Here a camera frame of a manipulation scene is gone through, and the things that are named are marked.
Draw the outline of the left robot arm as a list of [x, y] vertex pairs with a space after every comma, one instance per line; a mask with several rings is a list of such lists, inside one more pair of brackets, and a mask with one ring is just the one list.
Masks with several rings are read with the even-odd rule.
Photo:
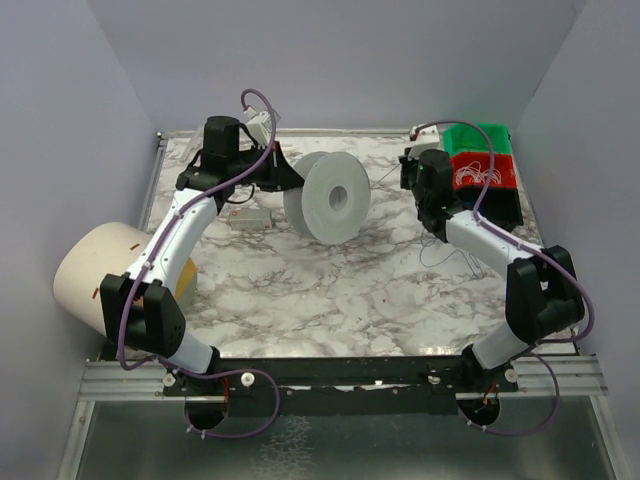
[[275, 139], [276, 115], [247, 108], [247, 122], [211, 116], [203, 143], [179, 174], [170, 208], [151, 240], [121, 275], [100, 284], [107, 338], [155, 355], [196, 376], [212, 374], [219, 351], [186, 331], [177, 284], [192, 250], [236, 186], [282, 192], [304, 180]]

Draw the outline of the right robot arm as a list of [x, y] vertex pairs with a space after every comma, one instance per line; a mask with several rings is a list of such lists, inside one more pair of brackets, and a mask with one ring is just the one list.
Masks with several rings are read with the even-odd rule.
[[476, 256], [506, 280], [504, 322], [466, 347], [470, 367], [494, 370], [585, 316], [570, 253], [523, 241], [476, 215], [453, 188], [449, 155], [428, 148], [399, 157], [400, 187], [411, 191], [417, 219], [437, 239]]

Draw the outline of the white perforated cable spool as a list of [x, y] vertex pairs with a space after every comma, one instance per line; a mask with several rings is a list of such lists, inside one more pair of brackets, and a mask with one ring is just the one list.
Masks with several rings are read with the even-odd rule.
[[294, 170], [303, 186], [283, 193], [289, 225], [325, 245], [343, 244], [357, 236], [371, 201], [369, 176], [361, 162], [346, 152], [313, 152]]

